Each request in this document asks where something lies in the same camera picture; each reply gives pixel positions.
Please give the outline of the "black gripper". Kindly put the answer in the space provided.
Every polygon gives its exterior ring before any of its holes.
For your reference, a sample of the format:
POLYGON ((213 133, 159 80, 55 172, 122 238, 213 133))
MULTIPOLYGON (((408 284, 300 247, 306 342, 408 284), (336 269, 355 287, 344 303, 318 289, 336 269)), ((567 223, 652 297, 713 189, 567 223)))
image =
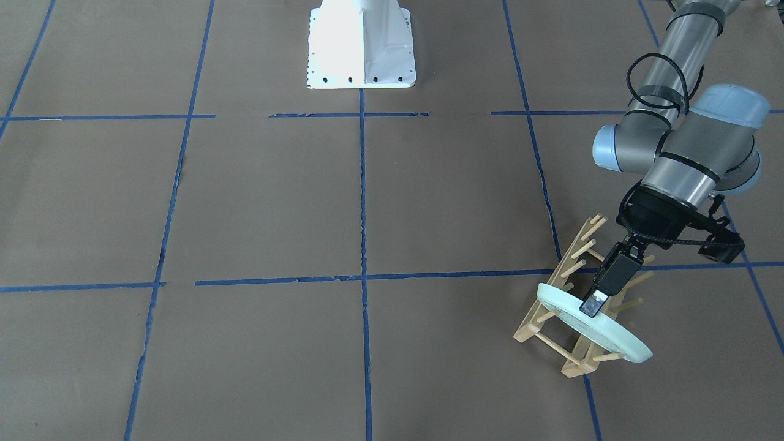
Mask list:
POLYGON ((662 249, 674 245, 697 246, 698 253, 705 255, 709 250, 708 240, 679 238, 686 228, 703 229, 704 220, 706 217, 698 209, 636 182, 622 199, 616 217, 616 223, 627 234, 605 257, 579 311, 594 318, 608 299, 620 293, 638 273, 650 244, 662 249))

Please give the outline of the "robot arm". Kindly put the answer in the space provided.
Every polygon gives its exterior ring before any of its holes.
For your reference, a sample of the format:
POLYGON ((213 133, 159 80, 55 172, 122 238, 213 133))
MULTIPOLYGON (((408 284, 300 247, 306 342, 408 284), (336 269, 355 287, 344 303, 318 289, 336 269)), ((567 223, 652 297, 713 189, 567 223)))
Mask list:
POLYGON ((759 93, 733 84, 695 95, 714 40, 723 34, 738 1, 681 1, 657 52, 632 67, 649 72, 631 94, 621 122, 602 127, 592 154, 599 167, 641 175, 619 204, 616 243, 597 271, 580 312, 595 317, 643 265, 650 245, 697 246, 713 262, 731 263, 745 243, 716 217, 726 195, 744 192, 761 176, 755 132, 770 111, 759 93))

